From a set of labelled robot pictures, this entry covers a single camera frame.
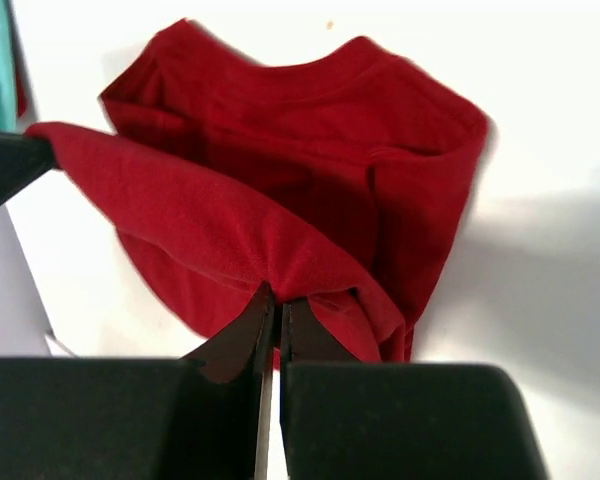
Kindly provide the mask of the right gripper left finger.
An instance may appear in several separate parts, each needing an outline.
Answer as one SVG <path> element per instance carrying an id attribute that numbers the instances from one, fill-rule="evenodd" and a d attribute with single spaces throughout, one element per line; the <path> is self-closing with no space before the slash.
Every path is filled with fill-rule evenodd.
<path id="1" fill-rule="evenodd" d="M 0 358 L 0 479 L 263 479 L 275 301 L 181 359 Z"/>

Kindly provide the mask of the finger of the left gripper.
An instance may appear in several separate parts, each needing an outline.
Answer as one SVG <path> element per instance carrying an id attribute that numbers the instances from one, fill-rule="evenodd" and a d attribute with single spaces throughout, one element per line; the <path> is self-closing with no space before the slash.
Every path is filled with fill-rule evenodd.
<path id="1" fill-rule="evenodd" d="M 0 132 L 0 207 L 46 172 L 58 168 L 47 140 Z"/>

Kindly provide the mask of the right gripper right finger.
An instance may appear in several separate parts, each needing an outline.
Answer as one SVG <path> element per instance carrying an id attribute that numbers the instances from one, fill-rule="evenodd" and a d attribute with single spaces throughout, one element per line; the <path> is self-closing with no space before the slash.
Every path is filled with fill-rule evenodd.
<path id="1" fill-rule="evenodd" d="M 280 423 L 293 479 L 544 479 L 520 391 L 485 364 L 364 363 L 306 300 L 281 320 Z"/>

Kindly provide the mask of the dark red t-shirt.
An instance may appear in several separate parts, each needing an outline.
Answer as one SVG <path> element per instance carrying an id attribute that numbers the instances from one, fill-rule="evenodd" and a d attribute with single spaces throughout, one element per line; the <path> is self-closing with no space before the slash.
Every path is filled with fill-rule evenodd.
<path id="1" fill-rule="evenodd" d="M 410 358 L 486 144 L 478 107 L 365 37 L 265 67 L 188 20 L 100 99 L 112 134 L 28 134 L 184 323 L 212 336 L 267 284 L 358 359 Z"/>

